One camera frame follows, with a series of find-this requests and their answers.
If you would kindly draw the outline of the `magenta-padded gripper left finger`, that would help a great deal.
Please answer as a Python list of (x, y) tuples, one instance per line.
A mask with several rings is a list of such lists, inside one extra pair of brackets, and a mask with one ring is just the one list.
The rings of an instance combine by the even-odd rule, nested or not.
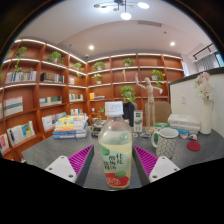
[(90, 145), (70, 156), (59, 156), (46, 171), (65, 180), (83, 186), (94, 156), (94, 146)]

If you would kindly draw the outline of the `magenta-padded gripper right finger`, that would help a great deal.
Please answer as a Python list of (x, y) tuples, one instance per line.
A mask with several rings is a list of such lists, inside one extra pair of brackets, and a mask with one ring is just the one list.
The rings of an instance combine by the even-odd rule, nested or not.
[(133, 146), (133, 158), (143, 186), (179, 171), (166, 156), (157, 157), (136, 145)]

